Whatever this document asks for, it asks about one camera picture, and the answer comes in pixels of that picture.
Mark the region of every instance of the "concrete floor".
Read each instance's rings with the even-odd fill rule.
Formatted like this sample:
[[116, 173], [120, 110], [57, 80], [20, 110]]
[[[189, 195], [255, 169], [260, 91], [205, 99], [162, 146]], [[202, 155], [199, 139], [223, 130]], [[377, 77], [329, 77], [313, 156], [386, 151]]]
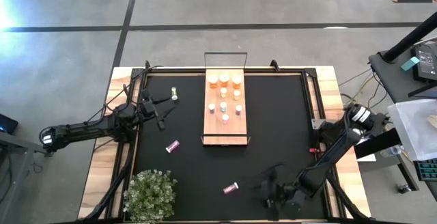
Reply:
[[[128, 0], [0, 0], [0, 27], [122, 25]], [[137, 0], [131, 25], [202, 23], [417, 22], [433, 3], [391, 0]], [[332, 65], [338, 82], [366, 70], [367, 58], [387, 49], [412, 28], [289, 29], [130, 32], [121, 66], [148, 59], [163, 66], [201, 66], [205, 51], [246, 51], [248, 65]], [[120, 33], [1, 33], [0, 113], [20, 122], [17, 136], [37, 141], [45, 126], [86, 120], [104, 100]], [[239, 65], [233, 60], [225, 64]], [[340, 87], [354, 94], [365, 76]], [[359, 96], [373, 95], [371, 82]], [[383, 97], [380, 89], [374, 100]], [[376, 111], [385, 111], [389, 98]], [[52, 158], [36, 156], [44, 171], [28, 176], [17, 223], [76, 218], [93, 143], [75, 143]], [[428, 190], [393, 192], [403, 184], [396, 167], [362, 173], [372, 216], [384, 221], [435, 223]]]

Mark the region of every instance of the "wooden table frame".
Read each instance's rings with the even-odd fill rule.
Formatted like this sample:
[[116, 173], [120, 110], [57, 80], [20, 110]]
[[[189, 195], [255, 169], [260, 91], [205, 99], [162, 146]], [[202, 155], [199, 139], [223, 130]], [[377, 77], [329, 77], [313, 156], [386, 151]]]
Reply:
[[[309, 93], [311, 94], [311, 106], [313, 107], [313, 116], [314, 118], [323, 118], [325, 116], [326, 119], [338, 120], [343, 115], [343, 104], [341, 101], [341, 97], [339, 95], [339, 89], [337, 80], [335, 77], [335, 71], [332, 66], [316, 66], [316, 67], [281, 67], [281, 70], [295, 70], [295, 69], [304, 69], [304, 68], [313, 68], [316, 70], [316, 82], [313, 82], [312, 78], [309, 76], [308, 80], [308, 88]], [[107, 93], [107, 102], [112, 99], [119, 91], [123, 90], [123, 84], [129, 84], [131, 72], [131, 67], [118, 67], [113, 71], [113, 75], [111, 77], [111, 83], [109, 85], [109, 90]], [[273, 72], [273, 67], [246, 67], [247, 70], [257, 70], [257, 69], [271, 69], [272, 73], [265, 74], [287, 74], [285, 73], [277, 73]], [[161, 72], [159, 75], [166, 75], [163, 72], [171, 72], [171, 76], [174, 76], [178, 71], [181, 70], [185, 72], [190, 72], [190, 70], [194, 70], [199, 72], [200, 70], [205, 70], [205, 67], [158, 67], [154, 69], [154, 73], [148, 74], [155, 75], [155, 73]], [[137, 99], [137, 94], [139, 93], [139, 81], [135, 83], [135, 90], [133, 100]], [[110, 108], [115, 108], [117, 105], [122, 104], [126, 101], [126, 95], [122, 94], [117, 97], [110, 105]], [[100, 138], [96, 140], [95, 146], [99, 146], [108, 138]], [[100, 201], [102, 196], [106, 193], [109, 185], [111, 184], [111, 180], [113, 178], [114, 165], [115, 165], [115, 155], [117, 154], [117, 149], [122, 150], [122, 162], [127, 155], [129, 145], [125, 144], [123, 146], [119, 146], [115, 142], [108, 143], [98, 151], [93, 153], [91, 158], [91, 164], [89, 168], [89, 173], [87, 177], [87, 182], [85, 185], [83, 198], [81, 202], [81, 207], [79, 210], [78, 217], [84, 217], [89, 214], [95, 207], [95, 205]], [[358, 209], [367, 216], [370, 216], [369, 206], [367, 204], [367, 198], [365, 196], [365, 191], [363, 187], [363, 183], [361, 180], [360, 171], [358, 168], [358, 163], [356, 161], [354, 148], [351, 148], [343, 158], [336, 164], [338, 181], [342, 186], [343, 190], [348, 194], [349, 198], [352, 202], [358, 207]], [[118, 216], [119, 214], [119, 205], [122, 198], [122, 186], [120, 185], [115, 196], [113, 208], [112, 208], [112, 216]], [[335, 197], [335, 193], [333, 189], [327, 184], [329, 199], [330, 199], [330, 207], [331, 214], [333, 216], [340, 216], [341, 209], [337, 208], [337, 198]]]

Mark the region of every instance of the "potted plant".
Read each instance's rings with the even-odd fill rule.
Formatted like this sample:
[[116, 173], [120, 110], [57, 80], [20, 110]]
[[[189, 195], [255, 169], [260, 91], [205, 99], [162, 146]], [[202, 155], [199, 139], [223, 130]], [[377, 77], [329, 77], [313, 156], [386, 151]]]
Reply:
[[170, 171], [146, 170], [132, 177], [124, 192], [124, 212], [132, 221], [155, 223], [174, 214], [172, 203], [178, 182], [170, 178]]

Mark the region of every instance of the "wooden tray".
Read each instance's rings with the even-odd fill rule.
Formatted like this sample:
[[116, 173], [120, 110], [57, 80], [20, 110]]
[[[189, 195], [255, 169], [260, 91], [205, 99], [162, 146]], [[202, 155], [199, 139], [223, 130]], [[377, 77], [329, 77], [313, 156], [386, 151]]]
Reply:
[[[221, 83], [218, 82], [216, 88], [211, 88], [208, 82], [210, 75], [220, 76], [221, 74], [229, 75], [229, 84], [227, 88], [226, 98], [221, 98], [220, 89]], [[240, 98], [234, 100], [234, 87], [232, 86], [233, 76], [241, 77]], [[247, 127], [246, 127], [246, 99], [244, 95], [244, 70], [206, 70], [205, 77], [205, 112], [203, 123], [203, 144], [204, 145], [247, 145]], [[227, 103], [227, 110], [225, 113], [220, 110], [220, 103]], [[209, 104], [215, 104], [214, 114], [210, 113]], [[236, 115], [236, 106], [242, 106], [240, 115]], [[223, 123], [223, 114], [228, 114], [229, 121], [227, 124]]]

